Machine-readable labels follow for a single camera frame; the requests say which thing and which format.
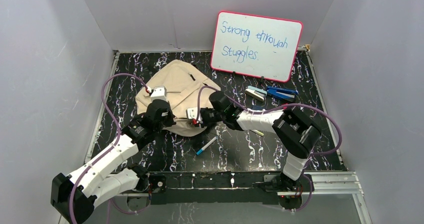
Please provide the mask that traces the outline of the beige canvas backpack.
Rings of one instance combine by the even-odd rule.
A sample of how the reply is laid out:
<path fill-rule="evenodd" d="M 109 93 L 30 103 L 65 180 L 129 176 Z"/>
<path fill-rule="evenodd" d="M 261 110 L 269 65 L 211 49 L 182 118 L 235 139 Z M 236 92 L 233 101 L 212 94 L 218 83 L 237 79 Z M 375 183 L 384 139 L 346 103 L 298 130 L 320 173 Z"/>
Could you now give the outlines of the beige canvas backpack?
<path fill-rule="evenodd" d="M 205 128 L 194 127 L 187 118 L 187 109 L 197 107 L 198 93 L 203 86 L 221 88 L 193 65 L 180 60 L 173 60 L 158 71 L 147 83 L 149 87 L 164 86 L 166 98 L 176 124 L 166 130 L 183 137 L 193 137 Z"/>

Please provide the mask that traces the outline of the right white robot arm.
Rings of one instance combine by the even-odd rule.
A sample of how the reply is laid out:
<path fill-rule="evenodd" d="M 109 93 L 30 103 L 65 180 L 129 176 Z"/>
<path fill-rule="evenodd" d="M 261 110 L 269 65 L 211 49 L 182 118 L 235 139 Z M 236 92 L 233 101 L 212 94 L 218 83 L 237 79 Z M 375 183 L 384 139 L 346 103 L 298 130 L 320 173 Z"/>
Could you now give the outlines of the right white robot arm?
<path fill-rule="evenodd" d="M 195 121 L 204 124 L 223 122 L 238 131 L 258 130 L 274 133 L 288 152 L 281 174 L 282 186 L 295 191 L 302 183 L 303 169 L 322 135 L 321 127 L 296 104 L 280 110 L 252 110 L 237 106 L 221 91 L 209 96 L 211 108 L 199 108 Z"/>

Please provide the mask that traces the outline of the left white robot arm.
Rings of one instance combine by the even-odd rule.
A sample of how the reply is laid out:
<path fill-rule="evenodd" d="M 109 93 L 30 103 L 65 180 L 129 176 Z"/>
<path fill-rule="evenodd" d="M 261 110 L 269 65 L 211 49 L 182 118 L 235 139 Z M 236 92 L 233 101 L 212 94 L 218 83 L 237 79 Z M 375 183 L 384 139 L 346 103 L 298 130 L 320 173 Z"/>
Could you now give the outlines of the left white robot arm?
<path fill-rule="evenodd" d="M 71 224 L 84 223 L 96 207 L 116 195 L 152 189 L 150 174 L 134 164 L 117 174 L 112 171 L 151 143 L 165 127 L 175 124 L 167 101 L 153 100 L 144 113 L 121 128 L 116 139 L 92 160 L 68 175 L 52 180 L 51 205 Z"/>

